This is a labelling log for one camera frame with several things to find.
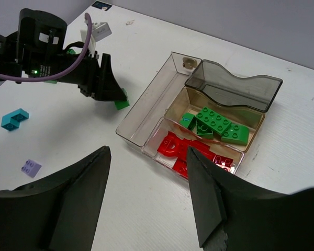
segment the white table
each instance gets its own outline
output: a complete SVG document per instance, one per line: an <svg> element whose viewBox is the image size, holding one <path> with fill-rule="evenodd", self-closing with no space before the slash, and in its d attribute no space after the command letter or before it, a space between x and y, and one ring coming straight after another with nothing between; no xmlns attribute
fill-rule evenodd
<svg viewBox="0 0 314 251"><path fill-rule="evenodd" d="M219 62L244 76L282 78L238 175L286 193L314 186L313 70L116 6L87 12L113 31L97 50L111 54L114 75L132 104L171 51ZM79 41L84 27L81 14L69 25L65 44ZM76 85L5 82L0 123L17 108L31 117L11 133L0 127L0 190L48 176L108 145L113 158L93 250L200 250L187 182L116 136L129 108L116 111L112 102L86 98ZM20 171L27 159L43 165L35 179Z"/></svg>

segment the small green brick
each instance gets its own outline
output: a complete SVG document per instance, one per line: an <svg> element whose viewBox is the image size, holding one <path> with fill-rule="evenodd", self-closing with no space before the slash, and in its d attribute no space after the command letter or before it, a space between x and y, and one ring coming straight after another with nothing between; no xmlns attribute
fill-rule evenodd
<svg viewBox="0 0 314 251"><path fill-rule="evenodd" d="M48 81L45 81L45 83L57 84L57 80L48 80Z"/></svg>
<svg viewBox="0 0 314 251"><path fill-rule="evenodd" d="M124 91L124 93L127 96L126 90L124 88L122 88L122 90ZM128 96L127 96L127 101L114 101L114 104L115 104L117 110L121 110L121 109L124 109L124 108L130 106Z"/></svg>
<svg viewBox="0 0 314 251"><path fill-rule="evenodd" d="M222 135L231 125L229 119L221 116L208 107L204 107L195 117L218 135Z"/></svg>
<svg viewBox="0 0 314 251"><path fill-rule="evenodd" d="M183 127L188 128L190 131L195 127L195 117L191 113L185 113L179 122Z"/></svg>
<svg viewBox="0 0 314 251"><path fill-rule="evenodd" d="M73 49L69 49L66 53L71 54L71 55L76 55L76 53Z"/></svg>
<svg viewBox="0 0 314 251"><path fill-rule="evenodd" d="M249 139L249 128L240 124L231 124L231 127L225 131L221 141L230 144L247 145Z"/></svg>
<svg viewBox="0 0 314 251"><path fill-rule="evenodd" d="M214 133L212 129L208 128L206 125L202 124L201 122L197 121L197 135L201 138L210 139L214 138Z"/></svg>

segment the tinted plastic lid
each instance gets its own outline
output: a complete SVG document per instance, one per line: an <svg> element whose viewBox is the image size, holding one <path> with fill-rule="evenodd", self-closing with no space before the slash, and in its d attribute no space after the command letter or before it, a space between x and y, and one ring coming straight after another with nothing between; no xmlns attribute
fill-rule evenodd
<svg viewBox="0 0 314 251"><path fill-rule="evenodd" d="M247 106L267 112L282 83L280 78L265 75L237 77L216 62L202 60L185 85L223 106Z"/></svg>

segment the clear plastic box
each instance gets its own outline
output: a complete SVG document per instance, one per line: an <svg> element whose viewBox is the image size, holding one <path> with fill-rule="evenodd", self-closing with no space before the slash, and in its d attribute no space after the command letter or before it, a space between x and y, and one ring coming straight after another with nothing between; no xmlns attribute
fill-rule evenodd
<svg viewBox="0 0 314 251"><path fill-rule="evenodd" d="M233 159L228 171L236 173L282 82L264 75L236 77L216 62L172 52L116 133L134 149L173 169L177 157L158 152L164 138L173 132L179 139L197 140L215 154ZM247 126L248 144L223 143L219 136L204 139L179 124L184 113L195 115L203 107Z"/></svg>

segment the green lego brick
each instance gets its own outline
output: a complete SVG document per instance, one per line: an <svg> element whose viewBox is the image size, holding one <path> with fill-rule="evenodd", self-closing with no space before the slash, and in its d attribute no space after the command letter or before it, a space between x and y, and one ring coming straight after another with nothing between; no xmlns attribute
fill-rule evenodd
<svg viewBox="0 0 314 251"><path fill-rule="evenodd" d="M229 119L221 116L208 107L204 107L195 117L218 135L222 135L231 125Z"/></svg>
<svg viewBox="0 0 314 251"><path fill-rule="evenodd" d="M73 49L69 49L67 52L67 54L71 54L71 55L75 55L75 51Z"/></svg>
<svg viewBox="0 0 314 251"><path fill-rule="evenodd" d="M12 119L16 120L17 122L22 122L24 120L29 119L29 113L24 111L22 108L17 109L6 116L11 117Z"/></svg>
<svg viewBox="0 0 314 251"><path fill-rule="evenodd" d="M45 83L57 84L57 80L48 80L48 81L45 81Z"/></svg>
<svg viewBox="0 0 314 251"><path fill-rule="evenodd" d="M225 131L221 137L221 141L225 143L247 145L249 139L249 128L232 123L230 128Z"/></svg>
<svg viewBox="0 0 314 251"><path fill-rule="evenodd" d="M13 131L20 127L20 122L12 119L11 116L7 114L2 117L1 127L5 128L8 131Z"/></svg>
<svg viewBox="0 0 314 251"><path fill-rule="evenodd" d="M179 122L183 127L188 128L190 131L195 127L195 117L191 113L185 113Z"/></svg>
<svg viewBox="0 0 314 251"><path fill-rule="evenodd" d="M201 138L206 138L212 140L214 138L213 130L208 128L206 125L197 121L197 135Z"/></svg>
<svg viewBox="0 0 314 251"><path fill-rule="evenodd" d="M126 90L124 88L122 88L122 90L124 91L124 93L127 96ZM128 96L127 96L127 101L114 101L114 104L116 106L116 109L118 109L118 110L121 110L121 109L124 109L124 108L130 106L130 103L129 103L129 100L128 100Z"/></svg>

